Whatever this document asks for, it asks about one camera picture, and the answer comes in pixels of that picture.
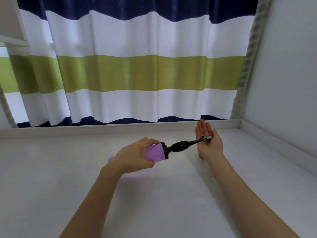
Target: curtain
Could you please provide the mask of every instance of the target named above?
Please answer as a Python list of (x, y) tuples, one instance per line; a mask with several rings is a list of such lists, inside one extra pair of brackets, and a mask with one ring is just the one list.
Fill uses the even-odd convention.
[(258, 0), (18, 0), (0, 47), (19, 127), (229, 119)]

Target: baseboard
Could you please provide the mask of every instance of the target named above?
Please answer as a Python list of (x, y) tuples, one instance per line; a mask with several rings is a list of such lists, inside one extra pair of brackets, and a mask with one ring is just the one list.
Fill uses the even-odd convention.
[[(240, 119), (208, 121), (212, 128), (239, 128)], [(197, 121), (137, 123), (137, 124), (107, 124), (91, 126), (64, 126), (43, 128), (7, 128), (0, 129), (0, 139), (29, 138), (47, 136), (101, 135), (118, 133), (146, 133), (161, 131), (195, 130)]]
[(269, 134), (259, 127), (241, 120), (240, 129), (253, 136), (271, 149), (277, 151), (281, 155), (287, 157), (298, 166), (317, 176), (317, 158), (307, 154), (306, 152), (294, 147), (291, 144)]

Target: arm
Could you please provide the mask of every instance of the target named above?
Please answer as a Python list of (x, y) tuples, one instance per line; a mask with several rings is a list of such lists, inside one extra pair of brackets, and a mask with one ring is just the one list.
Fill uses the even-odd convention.
[(234, 219), (243, 236), (299, 238), (296, 233), (272, 211), (241, 179), (223, 154), (223, 144), (216, 130), (200, 120), (196, 138), (213, 135), (209, 143), (197, 144), (199, 155), (206, 160), (217, 183), (224, 192)]
[(120, 177), (145, 168), (152, 168), (154, 162), (145, 160), (145, 149), (157, 140), (143, 138), (122, 148), (116, 157), (106, 164), (60, 235), (60, 238), (98, 238), (105, 223), (114, 190)]

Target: purple tube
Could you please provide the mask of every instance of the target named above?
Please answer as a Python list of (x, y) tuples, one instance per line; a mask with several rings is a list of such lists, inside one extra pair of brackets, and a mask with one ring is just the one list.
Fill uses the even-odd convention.
[[(110, 157), (108, 162), (114, 159), (114, 156)], [(145, 150), (145, 159), (153, 162), (159, 162), (161, 160), (168, 159), (167, 147), (164, 142), (149, 146)]]

